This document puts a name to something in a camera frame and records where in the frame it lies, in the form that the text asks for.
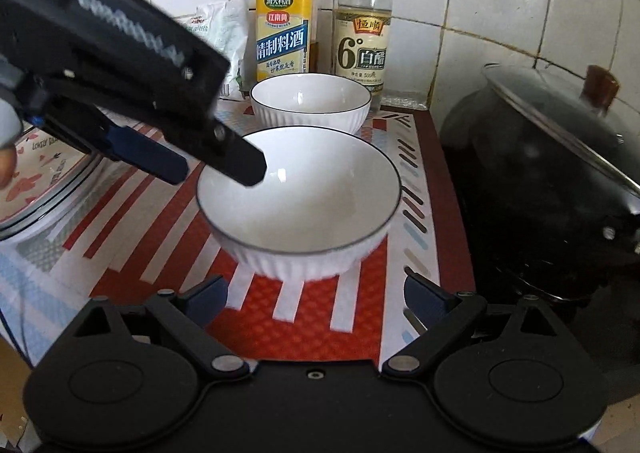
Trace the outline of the person's left hand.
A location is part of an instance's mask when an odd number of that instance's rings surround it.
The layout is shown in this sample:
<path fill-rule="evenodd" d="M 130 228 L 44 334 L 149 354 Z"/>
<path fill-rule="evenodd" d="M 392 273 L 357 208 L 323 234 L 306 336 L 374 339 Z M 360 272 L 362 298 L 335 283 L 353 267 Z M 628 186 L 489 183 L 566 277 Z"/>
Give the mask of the person's left hand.
<path fill-rule="evenodd" d="M 0 118 L 0 188 L 11 181 L 16 167 L 17 153 L 15 141 L 21 135 L 23 124 L 14 107 L 1 101 Z"/>

